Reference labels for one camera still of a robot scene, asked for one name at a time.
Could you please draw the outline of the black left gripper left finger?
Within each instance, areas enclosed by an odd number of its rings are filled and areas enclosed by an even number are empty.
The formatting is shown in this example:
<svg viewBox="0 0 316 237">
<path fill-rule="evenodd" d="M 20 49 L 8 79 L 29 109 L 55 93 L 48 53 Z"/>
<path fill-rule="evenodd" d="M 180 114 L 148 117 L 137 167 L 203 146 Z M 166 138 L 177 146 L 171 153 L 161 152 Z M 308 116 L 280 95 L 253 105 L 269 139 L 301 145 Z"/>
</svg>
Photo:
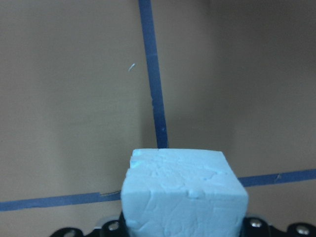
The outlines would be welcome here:
<svg viewBox="0 0 316 237">
<path fill-rule="evenodd" d="M 81 229 L 65 227 L 53 232 L 51 237 L 127 237 L 128 229 L 123 213 L 119 216 L 103 218 L 98 225 L 88 234 L 84 234 Z"/>
</svg>

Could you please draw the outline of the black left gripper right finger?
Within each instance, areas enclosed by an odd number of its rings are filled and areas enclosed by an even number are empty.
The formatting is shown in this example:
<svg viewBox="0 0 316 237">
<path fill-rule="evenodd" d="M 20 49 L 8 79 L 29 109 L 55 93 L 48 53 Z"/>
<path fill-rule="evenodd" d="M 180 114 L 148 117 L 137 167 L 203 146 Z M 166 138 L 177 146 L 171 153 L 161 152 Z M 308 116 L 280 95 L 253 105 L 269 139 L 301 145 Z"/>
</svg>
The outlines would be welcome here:
<svg viewBox="0 0 316 237">
<path fill-rule="evenodd" d="M 306 222 L 289 224 L 285 231 L 276 228 L 264 216 L 246 213 L 243 219 L 240 237 L 315 237 L 316 226 Z"/>
</svg>

